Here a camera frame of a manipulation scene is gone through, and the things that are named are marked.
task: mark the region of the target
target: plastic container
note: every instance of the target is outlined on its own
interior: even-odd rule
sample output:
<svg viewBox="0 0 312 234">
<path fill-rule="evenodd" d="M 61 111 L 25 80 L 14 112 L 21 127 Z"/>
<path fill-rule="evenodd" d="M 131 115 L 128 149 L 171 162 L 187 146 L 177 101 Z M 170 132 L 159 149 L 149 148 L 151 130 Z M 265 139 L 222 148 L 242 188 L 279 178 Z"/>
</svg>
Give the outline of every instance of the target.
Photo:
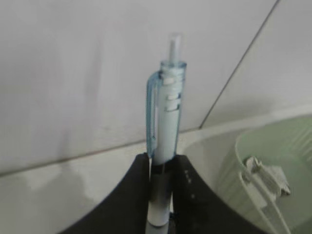
<svg viewBox="0 0 312 234">
<path fill-rule="evenodd" d="M 264 165 L 281 166 L 291 194 L 272 199 L 266 186 L 256 181 L 243 164 L 250 156 Z M 268 233 L 311 233 L 312 117 L 288 119 L 240 135 L 223 162 L 216 192 L 231 208 Z"/>
</svg>

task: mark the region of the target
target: white countertop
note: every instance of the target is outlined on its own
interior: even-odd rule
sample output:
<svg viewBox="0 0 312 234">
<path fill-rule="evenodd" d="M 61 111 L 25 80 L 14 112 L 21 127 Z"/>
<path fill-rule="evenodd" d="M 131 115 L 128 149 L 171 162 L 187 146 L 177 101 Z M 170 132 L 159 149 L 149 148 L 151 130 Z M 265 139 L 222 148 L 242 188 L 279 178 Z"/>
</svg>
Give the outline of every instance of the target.
<svg viewBox="0 0 312 234">
<path fill-rule="evenodd" d="M 235 135 L 226 141 L 222 137 L 222 144 L 226 144 L 219 149 L 213 149 L 217 144 L 209 146 L 206 139 L 310 113 L 305 108 L 298 110 L 279 111 L 180 134 L 177 152 L 187 153 L 199 174 L 210 184 L 222 162 L 222 158 L 215 155 L 221 151 L 224 154 Z M 99 204 L 122 179 L 135 156 L 145 151 L 145 143 L 135 144 L 1 177 L 0 233 L 55 234 L 62 231 Z"/>
</svg>

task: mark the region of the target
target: white surface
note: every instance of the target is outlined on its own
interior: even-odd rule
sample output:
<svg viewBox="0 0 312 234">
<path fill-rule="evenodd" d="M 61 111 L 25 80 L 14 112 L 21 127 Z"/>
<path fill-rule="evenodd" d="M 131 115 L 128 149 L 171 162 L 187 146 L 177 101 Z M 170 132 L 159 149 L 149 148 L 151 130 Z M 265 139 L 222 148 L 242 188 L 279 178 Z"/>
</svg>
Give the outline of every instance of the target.
<svg viewBox="0 0 312 234">
<path fill-rule="evenodd" d="M 312 104 L 312 1 L 281 0 L 205 126 Z"/>
<path fill-rule="evenodd" d="M 145 138 L 145 85 L 184 33 L 198 127 L 274 0 L 2 0 L 0 173 Z"/>
<path fill-rule="evenodd" d="M 309 113 L 303 110 L 306 108 L 184 133 L 177 152 L 186 154 L 214 189 L 222 160 L 243 129 Z M 135 155 L 145 151 L 144 143 L 136 144 L 1 177 L 0 233 L 55 234 L 63 230 L 100 203 L 127 172 Z"/>
</svg>

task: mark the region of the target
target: tile grout line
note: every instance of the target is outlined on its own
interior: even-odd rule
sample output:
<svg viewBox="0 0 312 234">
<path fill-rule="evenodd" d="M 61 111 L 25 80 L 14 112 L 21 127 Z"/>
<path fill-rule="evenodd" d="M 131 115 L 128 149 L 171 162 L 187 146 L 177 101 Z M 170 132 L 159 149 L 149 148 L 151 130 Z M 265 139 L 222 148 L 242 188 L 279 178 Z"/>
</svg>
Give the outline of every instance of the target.
<svg viewBox="0 0 312 234">
<path fill-rule="evenodd" d="M 237 66 L 234 68 L 233 72 L 231 73 L 230 77 L 228 78 L 228 80 L 226 81 L 225 85 L 223 86 L 223 88 L 221 89 L 220 93 L 218 94 L 218 96 L 216 97 L 215 101 L 213 102 L 211 108 L 209 109 L 208 113 L 206 114 L 203 122 L 201 123 L 201 125 L 199 126 L 199 129 L 202 129 L 206 120 L 208 119 L 208 116 L 210 115 L 210 113 L 212 112 L 212 110 L 214 109 L 216 103 L 219 101 L 220 97 L 222 96 L 223 92 L 225 91 L 225 89 L 227 88 L 227 86 L 229 85 L 231 79 L 234 77 L 236 71 L 238 70 L 238 68 L 240 67 L 241 63 L 243 62 L 244 58 L 246 57 L 246 55 L 248 54 L 248 52 L 250 51 L 250 49 L 252 48 L 254 42 L 257 40 L 258 36 L 260 35 L 260 33 L 262 32 L 264 26 L 267 24 L 268 19 L 270 18 L 270 16 L 272 15 L 274 9 L 276 8 L 276 6 L 278 5 L 278 3 L 280 2 L 280 0 L 276 0 L 276 2 L 274 3 L 273 7 L 271 8 L 271 10 L 269 11 L 268 15 L 266 16 L 266 18 L 264 19 L 264 21 L 262 22 L 259 30 L 257 31 L 257 33 L 255 34 L 255 36 L 253 37 L 252 41 L 250 42 L 249 46 L 247 47 L 245 53 L 243 54 L 243 56 L 241 57 L 240 61 L 238 62 Z"/>
</svg>

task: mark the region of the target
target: blue pen clip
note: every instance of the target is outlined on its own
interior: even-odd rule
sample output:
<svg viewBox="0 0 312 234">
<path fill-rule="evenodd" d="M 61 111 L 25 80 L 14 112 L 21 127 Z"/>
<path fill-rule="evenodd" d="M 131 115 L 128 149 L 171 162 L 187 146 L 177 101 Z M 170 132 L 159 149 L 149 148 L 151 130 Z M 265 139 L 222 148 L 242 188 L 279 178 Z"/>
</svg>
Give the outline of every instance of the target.
<svg viewBox="0 0 312 234">
<path fill-rule="evenodd" d="M 146 147 L 149 158 L 153 158 L 156 148 L 155 109 L 157 91 L 160 86 L 159 71 L 153 73 L 147 81 L 146 92 Z"/>
</svg>

